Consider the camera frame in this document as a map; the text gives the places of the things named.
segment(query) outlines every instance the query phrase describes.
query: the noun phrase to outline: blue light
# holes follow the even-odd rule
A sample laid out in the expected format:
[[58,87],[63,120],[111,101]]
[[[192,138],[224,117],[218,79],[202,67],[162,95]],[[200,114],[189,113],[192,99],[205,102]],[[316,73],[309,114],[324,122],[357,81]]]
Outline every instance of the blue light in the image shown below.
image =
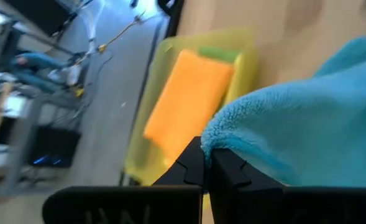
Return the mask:
[[43,156],[42,158],[40,159],[37,159],[34,161],[34,164],[38,164],[39,162],[42,162],[43,160],[45,159],[45,156]]

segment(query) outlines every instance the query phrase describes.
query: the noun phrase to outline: green cloth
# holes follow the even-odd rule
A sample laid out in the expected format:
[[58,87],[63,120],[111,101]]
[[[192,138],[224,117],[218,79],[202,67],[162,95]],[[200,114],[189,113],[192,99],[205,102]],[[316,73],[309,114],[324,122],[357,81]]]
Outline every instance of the green cloth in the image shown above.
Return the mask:
[[233,64],[237,56],[240,54],[240,52],[237,50],[226,50],[208,46],[199,47],[198,53],[200,56],[219,60],[229,64]]

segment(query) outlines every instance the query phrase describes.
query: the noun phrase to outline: cardboard surface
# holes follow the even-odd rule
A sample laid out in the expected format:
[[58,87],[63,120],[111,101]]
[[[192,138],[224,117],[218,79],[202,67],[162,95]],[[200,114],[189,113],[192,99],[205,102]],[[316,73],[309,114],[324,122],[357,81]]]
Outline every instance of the cardboard surface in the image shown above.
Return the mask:
[[[345,43],[366,35],[361,0],[186,0],[179,35],[247,27],[260,54],[257,88],[310,77]],[[212,223],[211,212],[203,223]]]

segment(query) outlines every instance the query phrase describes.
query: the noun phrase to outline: microfiber towel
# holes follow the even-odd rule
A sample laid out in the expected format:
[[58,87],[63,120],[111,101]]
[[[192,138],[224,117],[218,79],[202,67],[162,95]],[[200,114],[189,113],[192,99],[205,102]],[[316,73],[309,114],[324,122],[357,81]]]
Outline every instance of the microfiber towel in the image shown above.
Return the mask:
[[349,42],[313,78],[274,85],[223,107],[202,134],[289,185],[366,187],[366,37]]
[[180,52],[144,129],[171,164],[216,112],[234,69],[231,65]]

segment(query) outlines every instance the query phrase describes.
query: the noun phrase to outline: blue towel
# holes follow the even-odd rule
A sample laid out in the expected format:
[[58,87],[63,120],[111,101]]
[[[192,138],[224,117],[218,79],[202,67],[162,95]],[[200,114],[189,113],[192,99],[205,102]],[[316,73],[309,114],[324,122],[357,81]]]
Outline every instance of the blue towel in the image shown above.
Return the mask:
[[366,37],[313,78],[226,105],[201,139],[208,166],[212,149],[229,148],[285,184],[366,187]]

